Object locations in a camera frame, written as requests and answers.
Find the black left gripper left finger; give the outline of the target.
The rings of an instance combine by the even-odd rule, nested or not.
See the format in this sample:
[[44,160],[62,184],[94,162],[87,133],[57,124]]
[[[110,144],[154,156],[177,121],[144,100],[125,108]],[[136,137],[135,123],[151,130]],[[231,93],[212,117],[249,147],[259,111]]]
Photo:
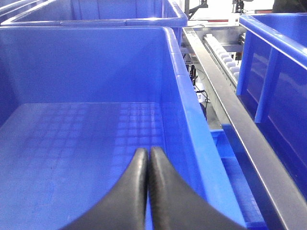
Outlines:
[[147,204],[147,149],[136,149],[111,190],[64,230],[143,230]]

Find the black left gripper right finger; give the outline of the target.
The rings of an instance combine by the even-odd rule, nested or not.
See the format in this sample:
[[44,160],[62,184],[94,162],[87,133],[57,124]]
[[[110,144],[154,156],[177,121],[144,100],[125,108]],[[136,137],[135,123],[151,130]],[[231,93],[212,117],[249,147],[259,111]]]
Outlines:
[[179,175],[161,147],[149,161],[149,199],[155,230],[242,230],[202,199]]

